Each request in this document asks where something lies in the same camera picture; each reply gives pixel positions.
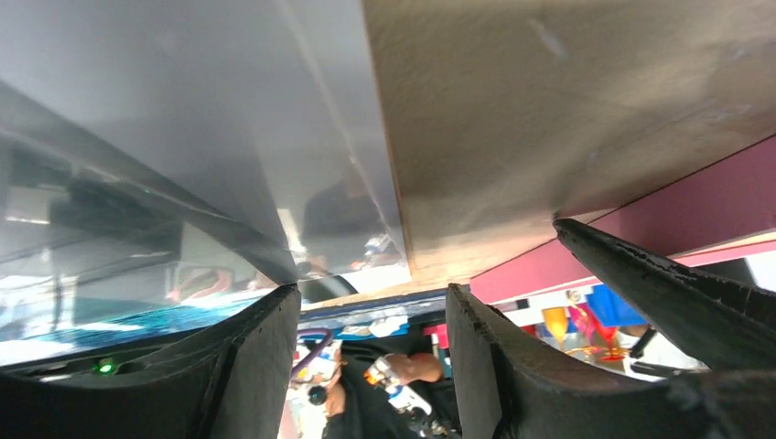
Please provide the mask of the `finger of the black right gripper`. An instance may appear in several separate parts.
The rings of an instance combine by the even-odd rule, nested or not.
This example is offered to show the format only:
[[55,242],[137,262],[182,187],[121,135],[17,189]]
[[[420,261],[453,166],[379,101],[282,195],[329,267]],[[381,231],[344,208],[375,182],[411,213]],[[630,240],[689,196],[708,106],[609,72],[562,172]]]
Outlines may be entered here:
[[650,252],[575,219],[558,240],[686,355],[712,370],[775,368],[775,293]]

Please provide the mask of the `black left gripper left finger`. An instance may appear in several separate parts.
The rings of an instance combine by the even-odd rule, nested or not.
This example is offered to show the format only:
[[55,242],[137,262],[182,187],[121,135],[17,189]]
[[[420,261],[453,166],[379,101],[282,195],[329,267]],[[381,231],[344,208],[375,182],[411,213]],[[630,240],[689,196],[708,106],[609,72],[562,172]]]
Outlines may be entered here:
[[1,370],[4,438],[274,438],[296,345],[293,284],[199,330]]

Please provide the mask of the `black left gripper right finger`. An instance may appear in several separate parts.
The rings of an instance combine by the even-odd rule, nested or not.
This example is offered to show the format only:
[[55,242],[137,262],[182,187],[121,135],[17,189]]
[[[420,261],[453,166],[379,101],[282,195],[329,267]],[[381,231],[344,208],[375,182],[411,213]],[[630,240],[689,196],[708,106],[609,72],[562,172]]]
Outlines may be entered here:
[[529,336],[459,284],[446,323],[466,438],[772,438],[771,371],[643,381]]

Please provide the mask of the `pink picture frame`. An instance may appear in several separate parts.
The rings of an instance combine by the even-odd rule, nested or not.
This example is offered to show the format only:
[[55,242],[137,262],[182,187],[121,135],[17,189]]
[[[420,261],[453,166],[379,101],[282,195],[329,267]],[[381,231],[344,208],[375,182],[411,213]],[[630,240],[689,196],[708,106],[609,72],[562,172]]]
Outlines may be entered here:
[[[680,263],[698,266],[775,248],[775,140],[769,138],[591,221]],[[484,303],[564,291],[598,279],[559,241],[475,276]]]

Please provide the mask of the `glossy printed photo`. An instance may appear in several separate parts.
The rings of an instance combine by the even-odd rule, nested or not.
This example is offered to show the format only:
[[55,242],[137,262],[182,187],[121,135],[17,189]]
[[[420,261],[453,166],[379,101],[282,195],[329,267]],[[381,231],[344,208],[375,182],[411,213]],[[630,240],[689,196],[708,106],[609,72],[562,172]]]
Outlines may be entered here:
[[774,132],[772,1],[4,1],[1,362],[469,285]]

